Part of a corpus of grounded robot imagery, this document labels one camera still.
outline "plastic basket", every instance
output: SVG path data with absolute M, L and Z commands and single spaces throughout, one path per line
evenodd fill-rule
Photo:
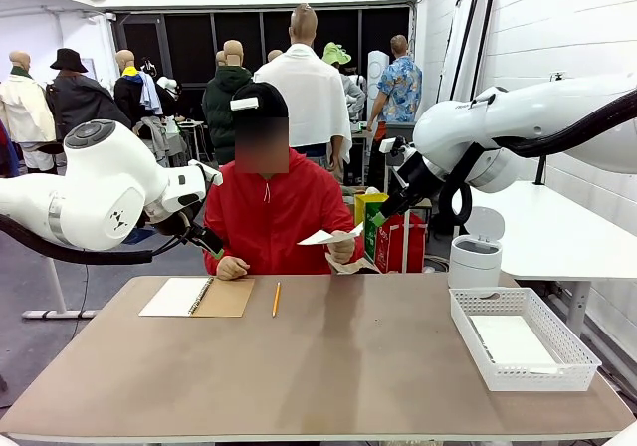
M 451 317 L 491 391 L 586 391 L 601 361 L 531 289 L 451 289 Z M 494 363 L 470 315 L 519 315 L 557 364 Z

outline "hand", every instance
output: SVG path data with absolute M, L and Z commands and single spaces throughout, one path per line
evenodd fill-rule
M 224 257 L 217 264 L 219 280 L 234 280 L 248 274 L 250 266 L 237 257 Z
M 331 235 L 344 234 L 341 230 L 334 230 Z M 354 249 L 356 248 L 356 241 L 354 239 L 343 240 L 342 242 L 336 242 L 335 244 L 327 244 L 331 256 L 340 264 L 347 264 L 351 260 L 351 256 L 354 255 Z

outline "drawstring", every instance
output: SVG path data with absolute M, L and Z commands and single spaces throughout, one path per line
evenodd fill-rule
M 270 184 L 268 182 L 266 182 L 266 193 L 263 196 L 263 201 L 270 203 Z

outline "paper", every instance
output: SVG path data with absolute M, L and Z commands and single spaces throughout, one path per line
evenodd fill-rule
M 469 316 L 494 363 L 557 364 L 527 321 L 521 316 Z M 557 368 L 534 368 L 534 373 L 556 374 Z
M 242 317 L 254 279 L 215 279 L 192 317 Z
M 367 259 L 360 258 L 356 262 L 352 262 L 351 264 L 340 264 L 337 262 L 333 256 L 329 253 L 325 253 L 325 258 L 329 262 L 329 264 L 336 270 L 338 274 L 355 274 L 355 273 L 369 273 L 369 274 L 379 274 L 380 271 L 378 268 L 369 262 Z
M 342 242 L 343 240 L 354 239 L 362 232 L 362 222 L 354 227 L 350 232 L 342 234 L 331 235 L 324 230 L 314 232 L 310 237 L 299 242 L 298 245 L 323 245 L 323 244 L 335 244 Z
M 190 311 L 210 277 L 168 279 L 139 312 L 140 317 L 241 317 L 250 299 L 254 279 L 226 282 L 214 279 L 199 306 Z
M 168 279 L 159 292 L 139 312 L 140 317 L 189 317 L 209 277 Z

